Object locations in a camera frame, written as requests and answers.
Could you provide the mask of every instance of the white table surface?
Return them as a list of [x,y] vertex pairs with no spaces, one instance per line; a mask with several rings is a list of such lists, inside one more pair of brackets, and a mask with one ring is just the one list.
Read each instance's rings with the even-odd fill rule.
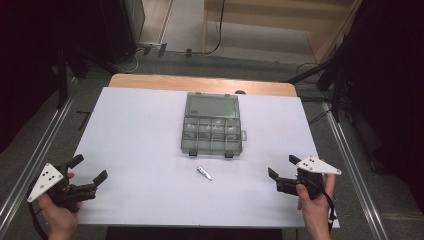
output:
[[[268,167],[295,178],[288,155],[317,156],[299,98],[239,95],[240,157],[189,157],[180,149],[187,92],[104,88],[75,154],[74,184],[106,169],[81,224],[303,227],[297,197],[277,192]],[[207,180],[196,168],[213,176]]]

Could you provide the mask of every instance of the white cord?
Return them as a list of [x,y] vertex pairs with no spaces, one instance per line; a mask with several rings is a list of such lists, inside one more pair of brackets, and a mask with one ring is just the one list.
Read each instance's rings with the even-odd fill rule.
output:
[[138,68],[138,59],[137,59],[137,54],[139,53],[139,52],[142,52],[142,50],[144,50],[144,49],[137,49],[137,52],[134,54],[134,59],[135,59],[135,61],[136,61],[136,66],[135,66],[135,68],[134,69],[131,69],[131,70],[125,70],[125,69],[122,69],[122,68],[120,68],[118,65],[115,65],[115,67],[116,68],[118,68],[119,70],[121,70],[121,71],[123,71],[124,73],[132,73],[132,72],[134,72],[135,70],[137,70],[137,68]]

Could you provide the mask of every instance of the white triangular plate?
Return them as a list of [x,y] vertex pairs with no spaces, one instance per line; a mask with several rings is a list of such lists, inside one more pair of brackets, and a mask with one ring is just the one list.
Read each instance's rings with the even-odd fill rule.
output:
[[45,193],[47,190],[52,188],[56,183],[62,180],[63,175],[50,163],[46,163],[43,171],[41,171],[40,176],[38,177],[37,182],[32,189],[31,194],[29,195],[27,201],[33,202],[41,194]]
[[296,164],[298,168],[312,173],[340,175],[342,171],[316,157],[307,157]]

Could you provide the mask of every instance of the human hand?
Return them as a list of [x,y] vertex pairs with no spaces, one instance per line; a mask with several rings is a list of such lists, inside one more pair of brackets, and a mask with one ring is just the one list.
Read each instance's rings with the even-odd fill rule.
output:
[[[325,174],[324,188],[328,196],[333,199],[334,184],[336,176]],[[296,191],[299,196],[297,209],[302,210],[303,220],[311,239],[331,239],[328,229],[328,212],[330,206],[323,194],[320,194],[314,200],[309,198],[308,190],[303,184],[296,185]]]
[[[68,178],[75,176],[74,173],[68,173]],[[69,240],[74,235],[78,226],[78,219],[75,213],[68,209],[56,206],[47,193],[38,198],[38,206],[42,209],[44,219],[50,228],[50,240]]]

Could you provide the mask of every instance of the plastic organizer box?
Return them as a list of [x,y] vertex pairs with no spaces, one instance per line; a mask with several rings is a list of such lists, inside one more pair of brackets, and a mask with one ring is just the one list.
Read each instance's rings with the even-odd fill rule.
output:
[[229,94],[187,93],[181,150],[190,156],[242,152],[238,97]]

